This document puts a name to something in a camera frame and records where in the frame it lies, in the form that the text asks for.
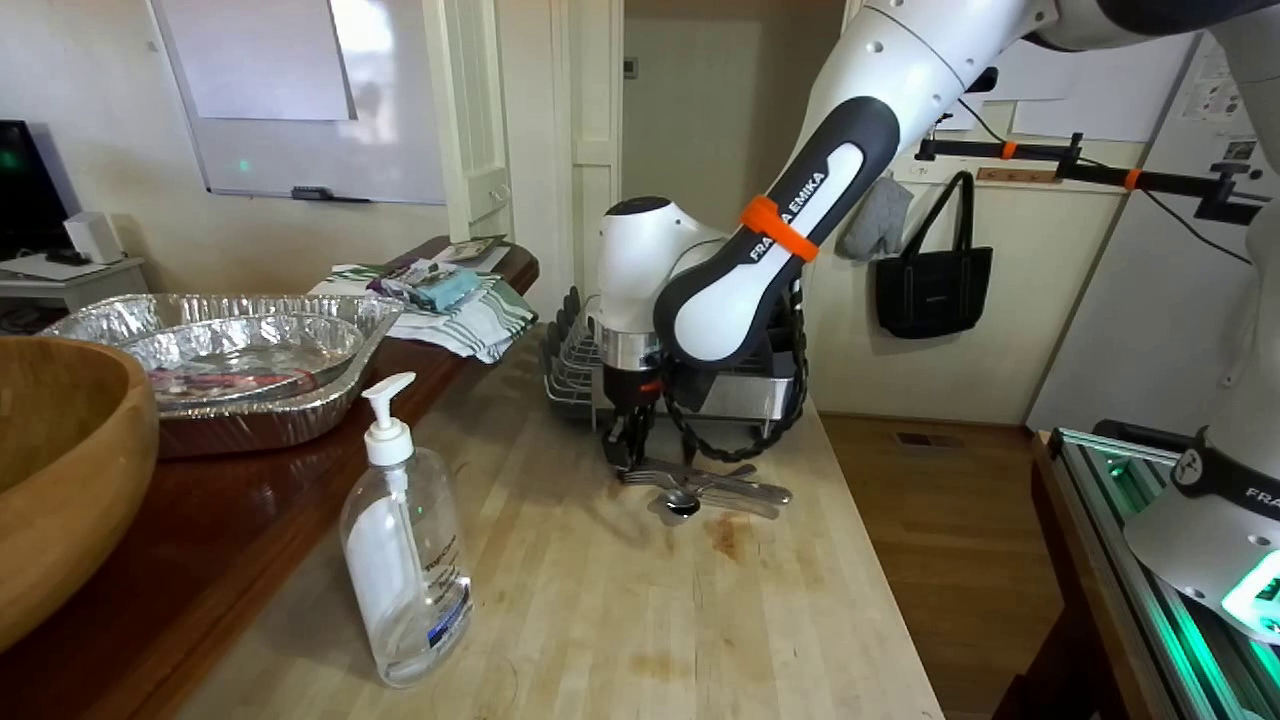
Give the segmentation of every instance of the cable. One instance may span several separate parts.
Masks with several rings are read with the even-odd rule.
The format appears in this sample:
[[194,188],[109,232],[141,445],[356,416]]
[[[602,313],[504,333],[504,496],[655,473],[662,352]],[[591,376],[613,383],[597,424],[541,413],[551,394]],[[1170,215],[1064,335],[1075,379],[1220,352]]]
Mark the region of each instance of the cable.
[[[963,94],[959,94],[959,108],[963,108],[995,144],[1007,144]],[[1229,257],[1229,259],[1235,259],[1235,262],[1251,262],[1249,257],[1238,257],[1238,252],[1206,239],[1190,220],[1185,220],[1175,207],[1168,207],[1155,193],[1143,188],[1143,196],[1146,196],[1163,215],[1170,215],[1195,244],[1202,244],[1202,247],[1212,247],[1212,252],[1220,252],[1220,257]]]

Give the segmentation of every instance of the hand sanitizer bottle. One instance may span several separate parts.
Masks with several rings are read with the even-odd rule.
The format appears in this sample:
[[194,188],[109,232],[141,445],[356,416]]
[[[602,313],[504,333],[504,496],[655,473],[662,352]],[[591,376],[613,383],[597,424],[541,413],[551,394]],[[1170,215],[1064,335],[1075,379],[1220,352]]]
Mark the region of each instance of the hand sanitizer bottle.
[[432,672],[471,616],[471,577],[458,563],[448,476],[432,452],[413,447],[413,433],[393,416],[393,394],[413,379],[413,372],[399,372],[365,390],[376,413],[365,433],[371,468],[338,518],[358,618],[383,683]]

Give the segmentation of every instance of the black tote bag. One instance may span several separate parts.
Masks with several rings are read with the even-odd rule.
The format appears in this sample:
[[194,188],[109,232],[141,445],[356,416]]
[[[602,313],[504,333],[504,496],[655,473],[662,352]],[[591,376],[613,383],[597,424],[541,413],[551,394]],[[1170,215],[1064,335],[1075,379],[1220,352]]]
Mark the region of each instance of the black tote bag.
[[[954,244],[949,252],[921,252],[933,220],[959,188]],[[954,172],[928,207],[909,247],[872,262],[874,320],[891,335],[953,335],[983,314],[992,278],[992,247],[970,247],[970,172]]]

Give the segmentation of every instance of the wall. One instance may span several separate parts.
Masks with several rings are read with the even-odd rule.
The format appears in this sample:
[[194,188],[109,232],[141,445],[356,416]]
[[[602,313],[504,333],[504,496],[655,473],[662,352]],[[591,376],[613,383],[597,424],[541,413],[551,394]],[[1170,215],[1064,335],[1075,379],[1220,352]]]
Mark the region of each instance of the wall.
[[52,128],[84,207],[113,210],[155,286],[302,293],[337,259],[388,259],[439,207],[209,196],[142,0],[0,0],[0,116]]
[[[824,0],[629,0],[640,81],[625,94],[625,193],[662,193],[731,229],[795,144],[837,22],[839,4]],[[1086,156],[1132,164],[1141,146],[1086,144]],[[899,161],[913,210],[954,169]],[[995,247],[988,314],[928,345],[889,338],[867,314],[867,266],[824,252],[809,270],[812,401],[824,413],[1019,424],[1116,210],[1108,188],[979,183],[974,239]]]

